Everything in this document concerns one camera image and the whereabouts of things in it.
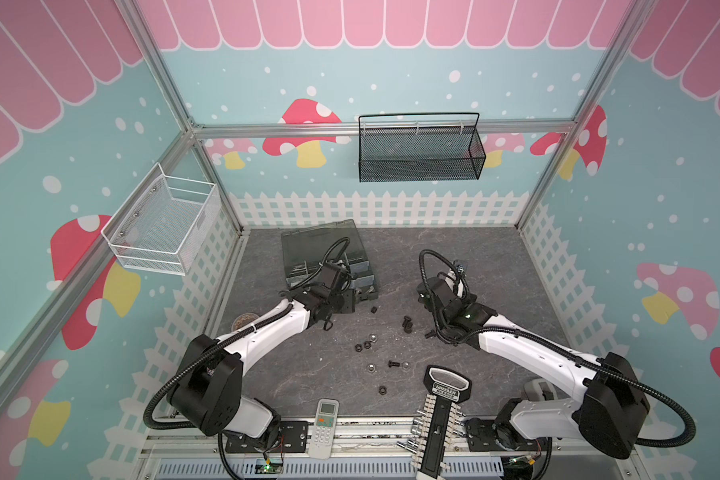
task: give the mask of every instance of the dark gray marble tabletop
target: dark gray marble tabletop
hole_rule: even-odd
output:
[[[280,235],[283,230],[253,230],[232,287],[219,333],[229,332],[243,312],[264,313],[280,301],[285,287]],[[418,253],[430,248],[469,264],[470,290],[478,301],[519,325],[567,344],[544,288],[514,228],[362,228],[360,237],[379,282],[379,298],[361,302],[355,313],[334,315],[334,327],[302,332],[259,360],[243,379],[243,395],[255,397],[284,417],[314,416],[320,398],[339,401],[343,416],[411,415],[427,394],[422,379],[429,364],[446,366],[473,382],[462,404],[468,415],[494,415],[504,400],[519,396],[535,376],[509,360],[469,346],[425,339],[432,316],[417,302],[421,282]],[[442,265],[428,257],[433,276]],[[371,313],[371,307],[378,311]],[[414,320],[403,332],[403,315]],[[355,344],[372,333],[378,341],[357,353]],[[388,368],[388,360],[412,368]],[[376,373],[367,373],[374,363]],[[379,386],[388,394],[378,394]]]

